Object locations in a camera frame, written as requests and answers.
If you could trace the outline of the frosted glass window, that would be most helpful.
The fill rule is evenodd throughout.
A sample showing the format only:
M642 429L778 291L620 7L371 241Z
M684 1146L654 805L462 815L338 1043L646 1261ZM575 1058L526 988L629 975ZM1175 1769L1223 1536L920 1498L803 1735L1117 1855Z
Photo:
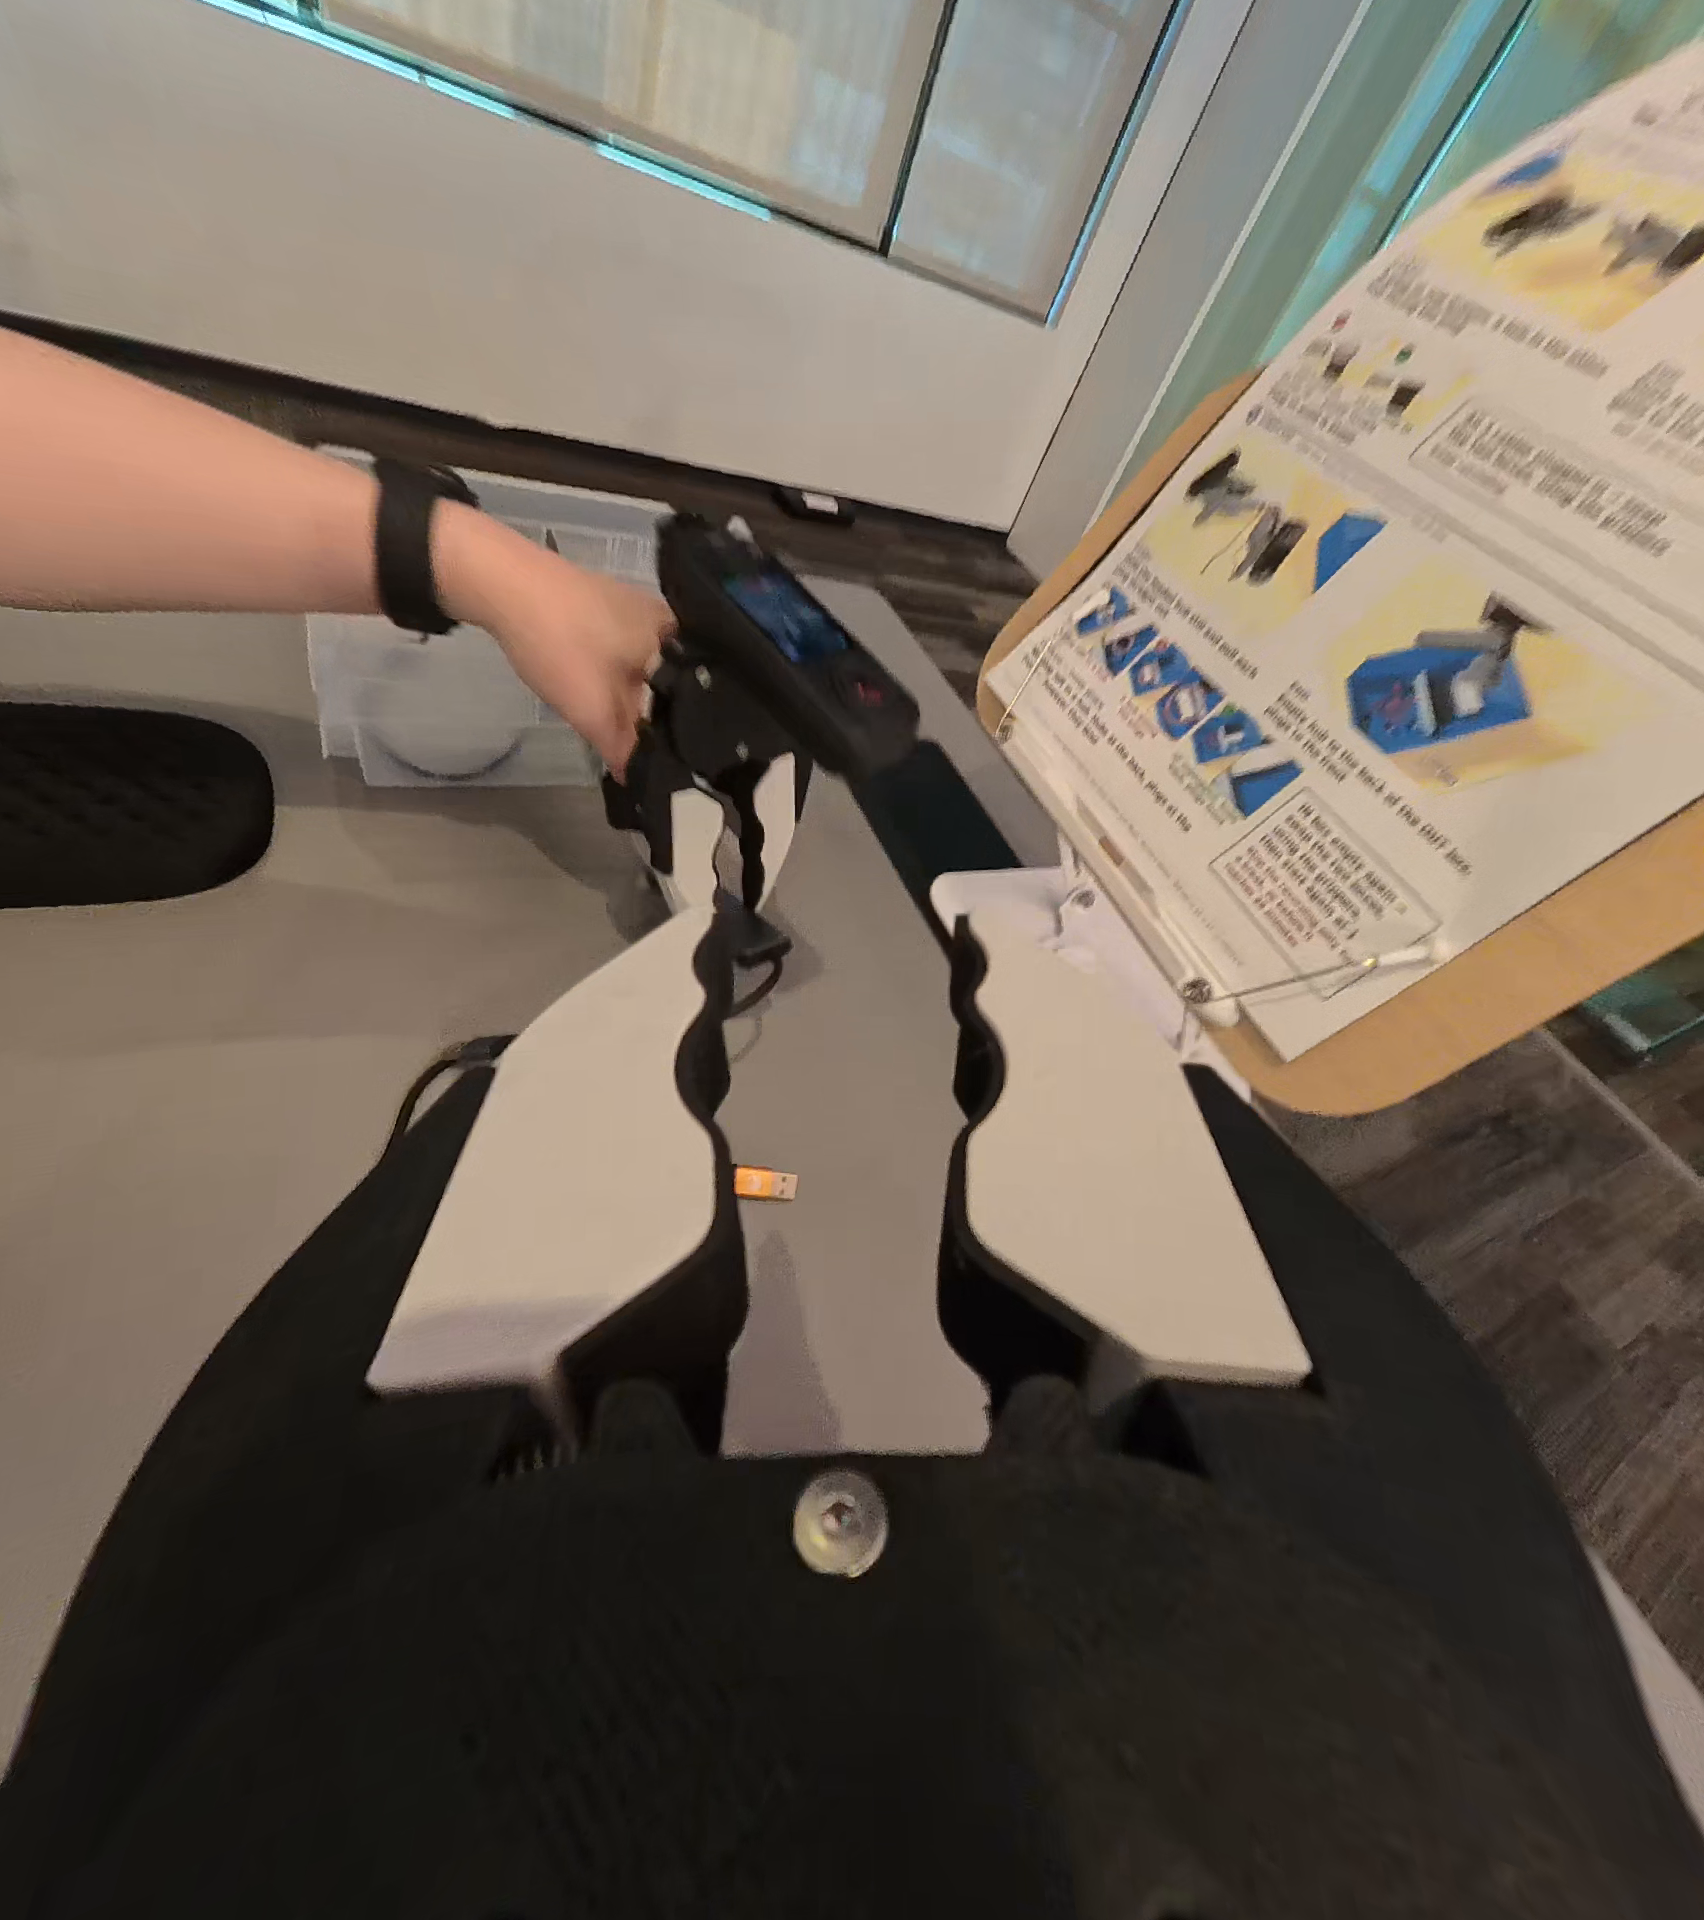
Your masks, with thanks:
M1181 37L1175 3L238 3L1054 325Z

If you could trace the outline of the black wristband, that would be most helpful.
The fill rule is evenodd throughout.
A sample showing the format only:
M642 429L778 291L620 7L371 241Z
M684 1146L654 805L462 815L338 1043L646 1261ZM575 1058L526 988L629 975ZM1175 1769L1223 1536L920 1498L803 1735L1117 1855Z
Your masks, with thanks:
M434 523L441 507L481 508L478 495L449 466L375 456L375 588L385 620L429 642L456 630L446 613L434 565Z

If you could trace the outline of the person's left hand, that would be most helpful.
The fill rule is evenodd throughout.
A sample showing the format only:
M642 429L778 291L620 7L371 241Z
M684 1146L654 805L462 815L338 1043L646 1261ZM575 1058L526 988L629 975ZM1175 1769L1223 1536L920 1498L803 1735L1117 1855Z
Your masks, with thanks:
M481 628L520 681L624 776L650 710L650 678L677 636L667 602L536 547L474 507L433 514L441 610Z

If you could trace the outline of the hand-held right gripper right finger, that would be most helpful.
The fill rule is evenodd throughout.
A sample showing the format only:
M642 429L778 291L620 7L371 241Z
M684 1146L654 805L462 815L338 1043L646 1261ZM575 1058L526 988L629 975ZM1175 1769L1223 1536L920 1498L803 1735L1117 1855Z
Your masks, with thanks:
M960 1134L941 1332L998 1422L1028 1380L1095 1415L1152 1383L1314 1377L1175 1045L1011 916L952 930Z

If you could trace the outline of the printed instruction sheet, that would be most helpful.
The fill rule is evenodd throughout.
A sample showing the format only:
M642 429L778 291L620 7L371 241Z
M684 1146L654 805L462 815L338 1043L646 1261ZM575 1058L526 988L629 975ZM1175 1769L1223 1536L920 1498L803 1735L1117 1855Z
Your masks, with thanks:
M1704 39L1330 295L981 682L1170 990L1293 1064L1704 799Z

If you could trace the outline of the person's left forearm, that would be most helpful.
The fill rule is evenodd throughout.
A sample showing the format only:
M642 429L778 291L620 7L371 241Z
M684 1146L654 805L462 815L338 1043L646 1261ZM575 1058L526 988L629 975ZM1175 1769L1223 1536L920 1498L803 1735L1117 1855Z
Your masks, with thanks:
M351 464L0 328L0 609L376 613Z

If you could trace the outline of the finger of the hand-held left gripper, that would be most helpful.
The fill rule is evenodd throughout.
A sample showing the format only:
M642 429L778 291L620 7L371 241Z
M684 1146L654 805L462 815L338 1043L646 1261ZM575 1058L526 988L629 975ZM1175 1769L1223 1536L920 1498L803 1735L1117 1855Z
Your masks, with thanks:
M674 791L665 813L665 853L649 860L654 892L671 916L744 907L738 811L720 795L703 787Z
M814 760L803 748L738 767L741 898L748 909L771 903L793 854L812 772Z

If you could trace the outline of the clear plastic box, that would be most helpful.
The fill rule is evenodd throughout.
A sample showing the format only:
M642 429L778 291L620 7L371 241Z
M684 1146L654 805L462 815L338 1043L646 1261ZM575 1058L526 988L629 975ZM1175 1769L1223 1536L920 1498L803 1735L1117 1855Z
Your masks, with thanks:
M455 468L481 510L548 555L654 594L662 499ZM309 617L321 753L368 789L594 789L603 760L474 628L412 636Z

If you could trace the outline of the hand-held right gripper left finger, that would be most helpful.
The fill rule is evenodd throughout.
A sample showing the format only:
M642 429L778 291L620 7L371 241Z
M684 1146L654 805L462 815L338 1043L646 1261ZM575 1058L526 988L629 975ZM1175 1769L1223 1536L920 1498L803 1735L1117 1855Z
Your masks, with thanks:
M366 1383L526 1389L576 1434L613 1386L722 1443L748 1264L730 1092L735 965L714 912L661 925L500 1054Z

